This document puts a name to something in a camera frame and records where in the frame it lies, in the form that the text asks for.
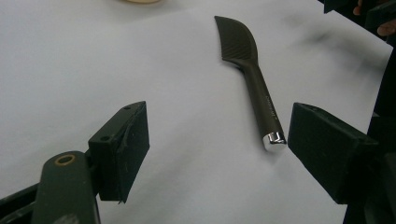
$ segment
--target white table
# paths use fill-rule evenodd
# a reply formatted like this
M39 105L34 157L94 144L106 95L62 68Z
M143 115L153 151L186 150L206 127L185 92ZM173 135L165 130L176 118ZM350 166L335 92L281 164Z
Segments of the white table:
M310 0L0 1L0 198L145 100L151 148L102 223L342 223L289 150L266 153L214 16L253 33L285 134L292 104L366 132L391 47Z

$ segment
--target spatula head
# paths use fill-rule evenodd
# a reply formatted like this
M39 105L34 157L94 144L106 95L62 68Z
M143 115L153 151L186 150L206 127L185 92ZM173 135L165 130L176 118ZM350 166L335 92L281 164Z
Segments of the spatula head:
M221 57L224 61L257 59L257 47L253 35L240 21L215 17L219 28Z

